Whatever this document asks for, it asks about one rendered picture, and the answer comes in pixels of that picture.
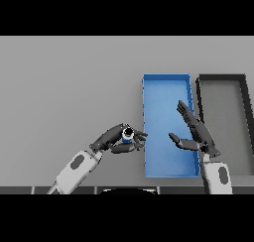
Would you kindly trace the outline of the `blue pipe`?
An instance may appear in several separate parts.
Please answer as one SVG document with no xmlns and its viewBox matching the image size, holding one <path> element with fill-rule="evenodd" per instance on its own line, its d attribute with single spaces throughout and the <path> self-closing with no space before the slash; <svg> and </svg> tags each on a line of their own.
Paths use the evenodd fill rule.
<svg viewBox="0 0 254 242">
<path fill-rule="evenodd" d="M 122 142 L 128 144 L 134 137 L 134 131 L 131 127 L 125 128 L 122 132 Z"/>
</svg>

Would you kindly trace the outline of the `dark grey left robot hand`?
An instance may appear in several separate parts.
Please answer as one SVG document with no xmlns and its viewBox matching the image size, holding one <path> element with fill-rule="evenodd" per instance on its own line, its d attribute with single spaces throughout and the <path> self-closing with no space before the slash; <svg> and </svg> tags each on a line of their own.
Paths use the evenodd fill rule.
<svg viewBox="0 0 254 242">
<path fill-rule="evenodd" d="M 122 142 L 122 132 L 125 128 L 131 127 L 129 124 L 118 124 L 104 132 L 94 143 L 89 145 L 93 153 L 98 151 L 110 150 L 113 154 L 129 153 L 144 147 L 142 144 L 148 136 L 147 133 L 138 131 L 131 127 L 134 131 L 134 137 L 128 144 Z"/>
</svg>

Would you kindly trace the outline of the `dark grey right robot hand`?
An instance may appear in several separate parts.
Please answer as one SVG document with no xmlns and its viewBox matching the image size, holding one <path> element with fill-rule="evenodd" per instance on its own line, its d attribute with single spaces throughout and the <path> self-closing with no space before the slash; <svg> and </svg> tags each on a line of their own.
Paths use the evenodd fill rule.
<svg viewBox="0 0 254 242">
<path fill-rule="evenodd" d="M 177 110 L 189 127 L 192 139 L 179 138 L 175 133 L 170 133 L 169 137 L 176 146 L 183 150 L 202 151 L 212 158 L 219 157 L 221 153 L 215 147 L 214 140 L 207 127 L 194 117 L 190 109 L 181 100 L 178 103 Z"/>
</svg>

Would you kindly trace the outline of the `dark grey bin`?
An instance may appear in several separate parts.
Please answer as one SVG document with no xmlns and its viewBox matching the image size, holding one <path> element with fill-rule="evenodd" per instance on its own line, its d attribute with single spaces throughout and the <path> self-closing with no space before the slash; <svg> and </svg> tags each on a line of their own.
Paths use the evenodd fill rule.
<svg viewBox="0 0 254 242">
<path fill-rule="evenodd" d="M 254 117 L 245 74 L 200 74 L 195 81 L 200 120 L 221 153 L 214 161 L 232 176 L 254 176 Z"/>
</svg>

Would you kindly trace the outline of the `blue bin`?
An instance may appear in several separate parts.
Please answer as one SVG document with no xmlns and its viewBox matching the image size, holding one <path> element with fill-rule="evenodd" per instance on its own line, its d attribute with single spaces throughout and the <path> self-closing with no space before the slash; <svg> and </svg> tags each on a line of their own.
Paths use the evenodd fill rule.
<svg viewBox="0 0 254 242">
<path fill-rule="evenodd" d="M 175 133 L 192 139 L 177 111 L 181 100 L 193 112 L 191 76 L 188 73 L 144 73 L 142 78 L 145 178 L 198 178 L 198 151 L 179 149 L 169 137 Z"/>
</svg>

